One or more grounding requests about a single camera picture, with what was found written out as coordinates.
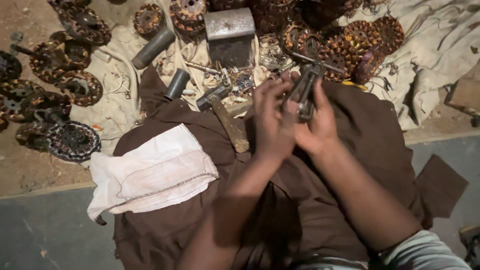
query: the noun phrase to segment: hammer head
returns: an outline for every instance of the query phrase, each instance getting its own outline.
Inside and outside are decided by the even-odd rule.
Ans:
[[[205,92],[205,94],[197,99],[197,107],[200,111],[206,111],[207,109],[212,107],[208,97],[211,95],[217,95],[220,100],[226,98],[228,96],[228,88],[225,87],[224,84],[220,84],[215,88],[211,88]]]

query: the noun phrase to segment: metal block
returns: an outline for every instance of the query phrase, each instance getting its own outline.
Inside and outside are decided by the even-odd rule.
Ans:
[[[248,8],[205,14],[209,54],[212,63],[242,68],[252,62],[255,22]]]

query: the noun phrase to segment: gray floor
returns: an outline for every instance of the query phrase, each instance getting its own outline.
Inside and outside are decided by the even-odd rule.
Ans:
[[[411,146],[419,173],[430,156],[442,157],[469,186],[450,219],[436,219],[433,231],[463,256],[458,228],[480,224],[480,137]],[[0,268],[35,270],[122,269],[114,258],[113,220],[108,225],[89,220],[86,208],[92,188],[0,200]]]

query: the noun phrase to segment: dirt floor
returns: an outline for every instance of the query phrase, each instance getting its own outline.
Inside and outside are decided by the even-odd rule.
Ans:
[[[97,1],[92,8],[100,16],[105,13],[97,10],[98,6],[105,5],[106,0]],[[108,12],[118,13],[114,7]],[[118,16],[129,19],[129,16]],[[47,4],[46,0],[2,0],[0,9],[0,49],[9,51],[11,44],[10,34],[21,31],[24,39],[19,45],[32,48],[34,45],[45,42],[51,33],[62,30],[56,13]],[[35,77],[29,66],[26,55],[18,55],[23,65],[21,78],[33,80],[47,91],[57,89]],[[441,100],[446,93],[441,93]],[[423,127],[405,133],[407,143],[432,141],[475,132],[470,126],[470,117],[450,107],[439,105],[427,119]],[[21,147],[14,139],[18,124],[10,123],[9,128],[0,133],[0,196],[17,195],[39,189],[58,187],[76,183],[91,183],[90,173],[80,165],[65,164],[47,153],[38,153]]]
[[[0,9],[0,49],[9,51],[10,34],[21,31],[24,39],[20,46],[33,48],[48,41],[55,31],[62,30],[57,14],[46,0],[2,0]],[[22,63],[21,79],[32,80],[47,91],[57,92],[53,85],[35,77],[28,66],[28,57],[18,55]],[[10,123],[0,133],[0,196],[27,193],[30,191],[66,184],[90,182],[90,173],[76,164],[65,164],[48,153],[39,153],[21,147],[15,141],[15,132],[20,125]]]

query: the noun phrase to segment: sleeve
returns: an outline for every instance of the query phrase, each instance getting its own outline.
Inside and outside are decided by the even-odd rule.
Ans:
[[[420,231],[393,251],[380,254],[389,269],[397,270],[470,270],[438,236]]]

